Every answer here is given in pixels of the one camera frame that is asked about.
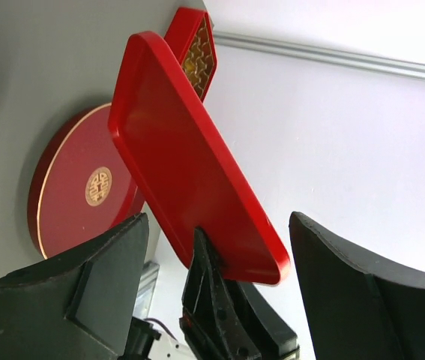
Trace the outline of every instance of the black cable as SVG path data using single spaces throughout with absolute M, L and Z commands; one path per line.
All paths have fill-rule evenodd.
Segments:
M 144 319 L 144 321 L 147 321 L 148 323 L 155 323 L 155 324 L 159 325 L 168 334 L 168 336 L 170 336 L 172 339 L 177 341 L 174 334 L 169 330 L 169 328 L 167 326 L 164 325 L 164 323 L 162 321 L 155 319 L 153 317 L 146 317 Z

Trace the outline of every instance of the red box lid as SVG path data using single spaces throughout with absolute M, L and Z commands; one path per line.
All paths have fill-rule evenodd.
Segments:
M 164 39 L 129 38 L 109 130 L 130 174 L 185 266 L 201 227 L 223 276 L 277 284 L 289 255 Z
M 99 236 L 144 205 L 107 130 L 109 111 L 107 103 L 77 114 L 40 157 L 28 226 L 46 259 Z

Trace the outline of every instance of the red rectangular tray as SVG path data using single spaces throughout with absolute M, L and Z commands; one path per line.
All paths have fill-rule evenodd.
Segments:
M 185 266 L 207 233 L 223 276 L 277 284 L 289 255 L 173 52 L 153 32 L 130 37 L 109 130 Z

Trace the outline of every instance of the wall trim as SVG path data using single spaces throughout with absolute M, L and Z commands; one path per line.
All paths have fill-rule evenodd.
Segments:
M 217 45 L 425 80 L 425 64 L 215 31 Z

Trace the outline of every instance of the gold emblem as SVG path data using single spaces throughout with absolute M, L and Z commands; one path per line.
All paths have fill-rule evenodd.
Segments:
M 85 199 L 90 206 L 98 206 L 109 195 L 112 186 L 112 174 L 109 169 L 102 166 L 96 169 L 87 181 Z

